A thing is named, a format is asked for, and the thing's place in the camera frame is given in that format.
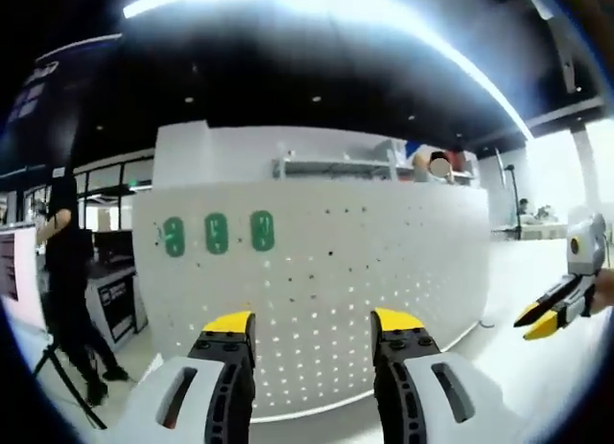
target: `sign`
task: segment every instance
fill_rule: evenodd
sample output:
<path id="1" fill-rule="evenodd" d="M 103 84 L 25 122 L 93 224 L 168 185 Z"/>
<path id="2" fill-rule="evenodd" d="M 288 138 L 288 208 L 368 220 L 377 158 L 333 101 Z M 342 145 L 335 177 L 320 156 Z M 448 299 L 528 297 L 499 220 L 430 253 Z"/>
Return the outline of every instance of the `sign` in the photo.
<path id="1" fill-rule="evenodd" d="M 269 211 L 256 211 L 249 217 L 251 245 L 258 252 L 266 252 L 275 246 L 275 233 L 272 214 Z M 180 217 L 170 217 L 157 228 L 158 243 L 164 244 L 169 257 L 182 257 L 185 253 L 185 228 Z M 204 244 L 213 255 L 228 252 L 228 219 L 220 212 L 214 212 L 204 218 Z"/>
<path id="2" fill-rule="evenodd" d="M 66 172 L 66 168 L 56 168 L 52 174 L 53 178 L 64 177 L 64 173 Z"/>
<path id="3" fill-rule="evenodd" d="M 40 59 L 17 94 L 0 134 L 0 175 L 34 167 L 64 167 L 83 104 L 116 39 L 92 40 Z"/>
<path id="4" fill-rule="evenodd" d="M 133 274 L 98 288 L 106 323 L 113 341 L 117 342 L 133 324 Z"/>

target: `green digit 0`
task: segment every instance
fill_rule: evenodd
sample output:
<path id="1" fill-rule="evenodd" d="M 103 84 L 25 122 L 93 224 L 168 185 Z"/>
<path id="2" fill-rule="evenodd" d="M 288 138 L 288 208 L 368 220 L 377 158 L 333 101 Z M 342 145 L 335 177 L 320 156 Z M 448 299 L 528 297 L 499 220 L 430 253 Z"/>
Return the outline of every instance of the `green digit 0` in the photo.
<path id="1" fill-rule="evenodd" d="M 215 212 L 205 217 L 204 239 L 212 254 L 221 255 L 228 251 L 228 221 L 224 214 Z"/>
<path id="2" fill-rule="evenodd" d="M 181 257 L 185 252 L 185 238 L 183 236 L 183 220 L 171 217 L 163 224 L 164 246 L 170 257 Z"/>
<path id="3" fill-rule="evenodd" d="M 275 245 L 272 215 L 268 211 L 256 211 L 251 214 L 251 245 L 259 252 L 271 250 Z"/>

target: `person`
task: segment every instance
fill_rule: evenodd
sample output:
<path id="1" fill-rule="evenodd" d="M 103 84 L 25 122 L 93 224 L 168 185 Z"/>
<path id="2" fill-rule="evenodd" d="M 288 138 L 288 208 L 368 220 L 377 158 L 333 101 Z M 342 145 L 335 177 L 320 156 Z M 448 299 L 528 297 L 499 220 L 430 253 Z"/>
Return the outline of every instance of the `person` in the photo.
<path id="1" fill-rule="evenodd" d="M 529 214 L 529 200 L 526 198 L 520 199 L 518 201 L 518 214 L 524 216 L 525 214 Z"/>
<path id="2" fill-rule="evenodd" d="M 614 270 L 602 269 L 595 279 L 595 295 L 591 314 L 595 315 L 607 307 L 614 307 Z"/>
<path id="3" fill-rule="evenodd" d="M 36 232 L 37 245 L 46 242 L 49 273 L 49 307 L 52 332 L 69 361 L 87 384 L 87 401 L 98 406 L 108 389 L 90 363 L 87 347 L 102 358 L 108 381 L 126 381 L 128 373 L 118 364 L 103 336 L 93 325 L 85 306 L 87 259 L 79 228 L 77 183 L 72 176 L 55 178 L 47 210 L 47 223 Z"/>
<path id="4" fill-rule="evenodd" d="M 413 156 L 413 170 L 415 182 L 447 183 L 454 185 L 452 166 L 444 152 L 432 152 L 430 161 L 427 161 L 420 153 Z"/>

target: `black ceiling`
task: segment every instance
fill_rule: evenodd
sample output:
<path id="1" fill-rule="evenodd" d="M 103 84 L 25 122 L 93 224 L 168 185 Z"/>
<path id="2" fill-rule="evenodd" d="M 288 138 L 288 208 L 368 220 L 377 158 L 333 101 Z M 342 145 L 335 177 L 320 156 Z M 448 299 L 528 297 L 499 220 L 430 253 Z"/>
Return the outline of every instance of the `black ceiling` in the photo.
<path id="1" fill-rule="evenodd" d="M 120 47 L 85 104 L 76 165 L 151 147 L 158 126 L 196 119 L 211 127 L 352 129 L 479 152 L 523 142 L 502 108 L 457 65 L 393 30 L 314 20 L 268 4 L 181 4 L 124 20 L 121 9 L 133 0 L 61 0 L 62 9 L 54 10 L 58 1 L 37 0 L 38 16 L 22 27 L 30 36 L 20 39 L 32 43 L 15 43 L 15 65 L 3 79 L 12 92 L 3 91 L 1 110 L 31 70 L 29 59 L 121 32 Z M 580 55 L 581 91 L 567 92 L 548 24 L 528 0 L 400 1 L 436 21 L 437 32 L 525 119 L 597 95 Z M 598 107 L 583 110 L 536 131 L 599 113 Z M 483 145 L 499 129 L 511 131 Z"/>

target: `ceiling light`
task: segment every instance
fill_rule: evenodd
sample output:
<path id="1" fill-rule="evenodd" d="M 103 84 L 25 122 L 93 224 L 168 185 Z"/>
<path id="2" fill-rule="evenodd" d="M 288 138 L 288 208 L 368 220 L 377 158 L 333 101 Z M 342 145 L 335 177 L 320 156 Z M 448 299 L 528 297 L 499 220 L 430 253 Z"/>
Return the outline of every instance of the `ceiling light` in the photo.
<path id="1" fill-rule="evenodd" d="M 124 7 L 126 18 L 160 8 L 175 2 L 195 1 L 220 3 L 236 0 L 138 0 Z M 313 17 L 337 19 L 342 23 L 368 24 L 375 28 L 384 26 L 399 33 L 413 36 L 436 49 L 442 56 L 454 62 L 460 70 L 481 86 L 508 114 L 527 140 L 533 135 L 516 109 L 499 88 L 471 60 L 431 29 L 417 12 L 394 0 L 273 0 L 288 11 L 309 14 Z"/>

